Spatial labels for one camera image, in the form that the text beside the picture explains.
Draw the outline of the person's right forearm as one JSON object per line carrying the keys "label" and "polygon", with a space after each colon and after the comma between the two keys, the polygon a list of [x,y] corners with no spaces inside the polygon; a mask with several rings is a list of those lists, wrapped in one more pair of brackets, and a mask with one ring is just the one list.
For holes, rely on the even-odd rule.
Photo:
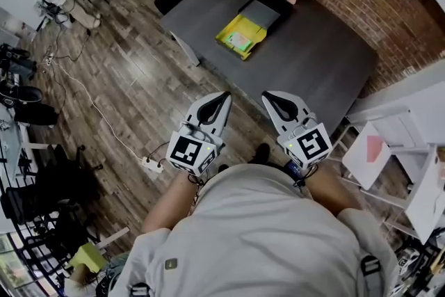
{"label": "person's right forearm", "polygon": [[355,196],[339,181],[335,171],[325,163],[318,165],[318,169],[305,179],[305,184],[314,201],[334,216],[346,209],[362,209]]}

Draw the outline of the yellow tray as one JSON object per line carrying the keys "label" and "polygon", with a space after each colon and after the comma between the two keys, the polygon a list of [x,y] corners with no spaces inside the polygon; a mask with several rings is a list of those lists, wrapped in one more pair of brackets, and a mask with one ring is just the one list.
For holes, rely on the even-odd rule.
{"label": "yellow tray", "polygon": [[[216,43],[244,61],[269,33],[289,17],[292,10],[292,4],[286,0],[249,0],[239,9],[237,16],[215,36]],[[235,31],[252,41],[246,52],[225,42],[226,37]]]}

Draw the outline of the small green box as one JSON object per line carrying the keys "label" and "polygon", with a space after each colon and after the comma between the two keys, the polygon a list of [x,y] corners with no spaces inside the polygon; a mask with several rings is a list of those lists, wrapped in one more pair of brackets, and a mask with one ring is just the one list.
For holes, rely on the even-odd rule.
{"label": "small green box", "polygon": [[228,45],[233,46],[233,48],[242,52],[246,52],[252,44],[252,41],[249,38],[245,37],[242,33],[239,33],[237,31],[230,33],[226,37],[225,42]]}

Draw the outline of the white table leg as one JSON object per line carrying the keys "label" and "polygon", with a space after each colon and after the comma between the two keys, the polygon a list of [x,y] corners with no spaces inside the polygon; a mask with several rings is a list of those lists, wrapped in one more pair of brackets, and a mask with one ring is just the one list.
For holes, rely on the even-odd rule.
{"label": "white table leg", "polygon": [[187,44],[185,43],[180,37],[178,37],[177,35],[175,35],[174,33],[171,33],[172,37],[177,41],[177,43],[179,44],[179,46],[181,47],[181,49],[183,50],[183,52],[186,54],[186,56],[188,57],[188,59],[191,61],[191,63],[197,67],[200,65],[200,60],[197,57],[196,53],[194,52],[194,50]]}

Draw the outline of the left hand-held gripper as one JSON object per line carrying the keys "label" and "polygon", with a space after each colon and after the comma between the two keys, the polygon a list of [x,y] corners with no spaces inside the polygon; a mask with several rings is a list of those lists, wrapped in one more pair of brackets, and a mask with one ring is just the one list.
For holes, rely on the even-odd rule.
{"label": "left hand-held gripper", "polygon": [[178,170],[202,175],[225,146],[221,135],[231,106],[229,91],[211,93],[194,102],[187,120],[171,135],[166,160]]}

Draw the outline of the person's left forearm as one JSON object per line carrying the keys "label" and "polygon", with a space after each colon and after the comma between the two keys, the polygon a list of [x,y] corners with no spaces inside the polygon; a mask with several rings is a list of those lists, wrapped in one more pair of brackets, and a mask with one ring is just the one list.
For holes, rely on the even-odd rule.
{"label": "person's left forearm", "polygon": [[146,216],[142,233],[159,229],[172,230],[179,221],[188,216],[194,202],[198,185],[188,179],[186,172],[180,171]]}

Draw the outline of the person's light grey shirt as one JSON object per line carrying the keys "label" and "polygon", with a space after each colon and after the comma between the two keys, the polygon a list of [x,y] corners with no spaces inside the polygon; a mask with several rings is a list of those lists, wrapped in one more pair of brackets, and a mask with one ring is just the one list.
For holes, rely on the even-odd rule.
{"label": "person's light grey shirt", "polygon": [[367,211],[334,216],[284,172],[238,164],[172,229],[138,236],[109,297],[389,297],[396,256]]}

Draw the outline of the person's black shoe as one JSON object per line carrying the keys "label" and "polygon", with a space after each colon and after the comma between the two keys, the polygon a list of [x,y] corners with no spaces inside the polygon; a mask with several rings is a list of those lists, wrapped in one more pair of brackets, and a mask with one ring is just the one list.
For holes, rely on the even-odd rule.
{"label": "person's black shoe", "polygon": [[270,158],[270,146],[267,143],[262,143],[256,149],[256,152],[252,159],[249,161],[251,164],[266,165]]}

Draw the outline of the black mesh chair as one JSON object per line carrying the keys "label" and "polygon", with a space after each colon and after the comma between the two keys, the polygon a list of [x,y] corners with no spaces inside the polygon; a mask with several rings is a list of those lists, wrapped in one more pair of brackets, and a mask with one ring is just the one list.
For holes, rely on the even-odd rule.
{"label": "black mesh chair", "polygon": [[104,167],[91,166],[83,160],[84,145],[77,147],[74,160],[67,157],[61,145],[48,146],[47,150],[49,160],[36,174],[24,170],[34,182],[2,189],[0,207],[6,218],[17,225],[33,223],[37,218],[47,223],[50,213],[57,212],[55,228],[39,237],[54,255],[74,255],[90,238],[86,224],[75,214],[76,208],[100,198],[95,172]]}

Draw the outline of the yellow-green plastic block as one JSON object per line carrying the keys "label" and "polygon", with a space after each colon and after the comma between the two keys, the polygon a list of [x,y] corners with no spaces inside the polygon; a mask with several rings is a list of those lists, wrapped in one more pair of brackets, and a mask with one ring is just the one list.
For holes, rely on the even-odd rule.
{"label": "yellow-green plastic block", "polygon": [[92,242],[88,242],[79,247],[69,265],[76,268],[79,264],[84,264],[91,272],[98,273],[105,267],[106,263],[107,261],[101,250]]}

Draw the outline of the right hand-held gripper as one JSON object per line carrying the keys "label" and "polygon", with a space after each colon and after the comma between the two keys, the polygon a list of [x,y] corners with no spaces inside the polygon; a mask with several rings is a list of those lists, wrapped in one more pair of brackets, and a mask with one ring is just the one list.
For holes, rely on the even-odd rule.
{"label": "right hand-held gripper", "polygon": [[261,99],[279,136],[277,143],[300,171],[328,158],[332,144],[323,123],[297,95],[283,91],[263,91]]}

